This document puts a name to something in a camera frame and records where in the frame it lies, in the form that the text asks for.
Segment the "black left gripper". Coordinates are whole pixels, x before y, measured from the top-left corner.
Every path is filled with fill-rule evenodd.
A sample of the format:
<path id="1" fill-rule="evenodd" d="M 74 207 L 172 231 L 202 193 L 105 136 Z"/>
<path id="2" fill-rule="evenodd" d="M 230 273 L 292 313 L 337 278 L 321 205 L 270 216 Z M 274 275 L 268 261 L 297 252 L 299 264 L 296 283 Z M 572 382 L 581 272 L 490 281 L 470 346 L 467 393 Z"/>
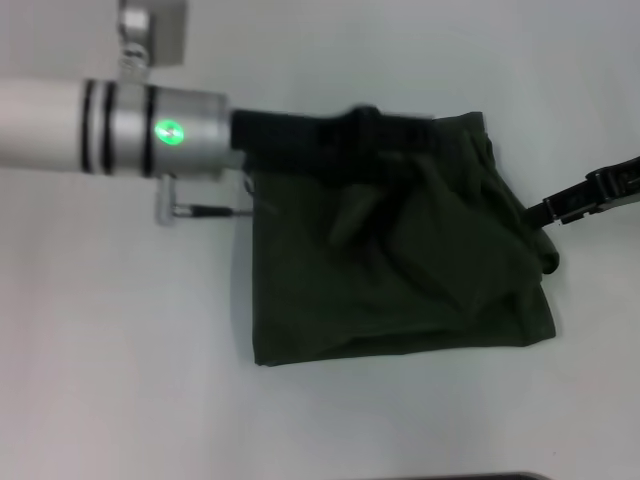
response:
<path id="1" fill-rule="evenodd" d="M 381 117 L 372 107 L 358 107 L 334 117 L 236 110 L 231 147 L 247 155 L 249 172 L 304 175 L 329 185 L 399 183 L 401 164 L 384 159 L 375 144 L 378 125 L 381 150 L 428 151 L 438 145 L 433 119 Z"/>

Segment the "dark green FREE t-shirt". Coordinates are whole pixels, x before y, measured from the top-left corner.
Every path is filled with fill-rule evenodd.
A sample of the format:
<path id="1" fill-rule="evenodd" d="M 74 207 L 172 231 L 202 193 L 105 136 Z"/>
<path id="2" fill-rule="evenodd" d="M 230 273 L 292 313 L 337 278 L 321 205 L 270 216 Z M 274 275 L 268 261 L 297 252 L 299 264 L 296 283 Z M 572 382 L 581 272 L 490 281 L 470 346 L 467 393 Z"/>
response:
<path id="1" fill-rule="evenodd" d="M 500 176 L 484 117 L 430 125 L 413 178 L 335 187 L 261 173 L 252 346 L 261 366 L 554 338 L 542 288 L 559 254 Z"/>

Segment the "dark flat device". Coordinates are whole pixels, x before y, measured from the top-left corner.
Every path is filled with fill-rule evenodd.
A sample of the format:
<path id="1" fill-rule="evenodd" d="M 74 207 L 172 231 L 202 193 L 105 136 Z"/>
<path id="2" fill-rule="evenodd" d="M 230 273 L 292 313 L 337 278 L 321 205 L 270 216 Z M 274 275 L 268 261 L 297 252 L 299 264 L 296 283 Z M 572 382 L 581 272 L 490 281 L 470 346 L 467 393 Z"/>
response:
<path id="1" fill-rule="evenodd" d="M 442 477 L 439 480 L 551 480 L 540 474 L 531 472 L 504 472 L 469 474 Z"/>

